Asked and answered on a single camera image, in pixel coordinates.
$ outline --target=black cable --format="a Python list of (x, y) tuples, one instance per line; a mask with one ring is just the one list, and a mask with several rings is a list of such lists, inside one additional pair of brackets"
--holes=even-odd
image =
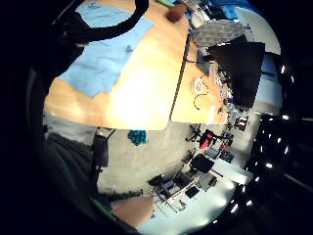
[(198, 94), (198, 95), (195, 97), (195, 99), (194, 99), (194, 106), (195, 106), (195, 108), (196, 108), (197, 110), (200, 109), (200, 108), (198, 108), (198, 107), (196, 106), (196, 100), (197, 100), (197, 98), (200, 97), (201, 95), (207, 95), (207, 94), (208, 94), (208, 90), (209, 90), (208, 87), (207, 87), (207, 85), (206, 85), (205, 83), (202, 83), (202, 84), (206, 87), (207, 91), (206, 91), (205, 94)]

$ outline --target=black monitor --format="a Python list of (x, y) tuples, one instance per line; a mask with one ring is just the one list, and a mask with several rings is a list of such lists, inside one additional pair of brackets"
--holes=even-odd
[(231, 77), (234, 104), (252, 108), (265, 53), (262, 42), (239, 42), (208, 48), (208, 53)]

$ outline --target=teal object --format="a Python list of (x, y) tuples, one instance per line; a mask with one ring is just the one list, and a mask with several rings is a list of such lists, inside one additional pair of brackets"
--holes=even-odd
[(173, 4), (173, 2), (175, 2), (175, 1), (171, 1), (171, 0), (157, 0), (157, 2), (160, 2), (161, 4), (165, 5), (166, 7), (174, 7), (175, 6)]
[(147, 132), (146, 130), (130, 130), (128, 132), (127, 138), (131, 140), (131, 142), (138, 146), (140, 144), (147, 143)]

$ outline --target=light blue cloth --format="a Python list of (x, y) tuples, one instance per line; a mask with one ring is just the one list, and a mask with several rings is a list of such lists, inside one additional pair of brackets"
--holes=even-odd
[[(80, 6), (76, 11), (91, 27), (116, 25), (132, 15), (94, 2)], [(119, 37), (89, 43), (60, 78), (91, 97), (102, 91), (111, 92), (133, 50), (152, 25), (152, 21), (142, 17)]]

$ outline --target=desk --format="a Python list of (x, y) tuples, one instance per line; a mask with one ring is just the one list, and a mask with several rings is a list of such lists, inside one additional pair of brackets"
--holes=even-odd
[[(99, 3), (133, 11), (134, 1)], [(91, 98), (56, 78), (45, 101), (45, 111), (84, 124), (119, 129), (165, 129), (179, 78), (188, 20), (171, 23), (168, 8), (150, 1), (145, 16), (154, 26), (133, 52), (111, 93)]]
[[(188, 60), (197, 60), (198, 48), (192, 41), (188, 53)], [(189, 123), (204, 123), (204, 124), (225, 124), (227, 121), (227, 113), (222, 111), (218, 113), (219, 108), (223, 107), (220, 102), (219, 85), (215, 83), (218, 65), (216, 63), (210, 65), (209, 76), (202, 78), (203, 83), (208, 87), (208, 94), (200, 96), (196, 100), (196, 109), (194, 99), (196, 94), (193, 92), (192, 85), (195, 78), (201, 77), (202, 72), (195, 64), (186, 63), (181, 85), (179, 87), (178, 96), (175, 102), (174, 110), (171, 116), (173, 121), (189, 122)], [(206, 87), (203, 87), (203, 92), (206, 93)]]

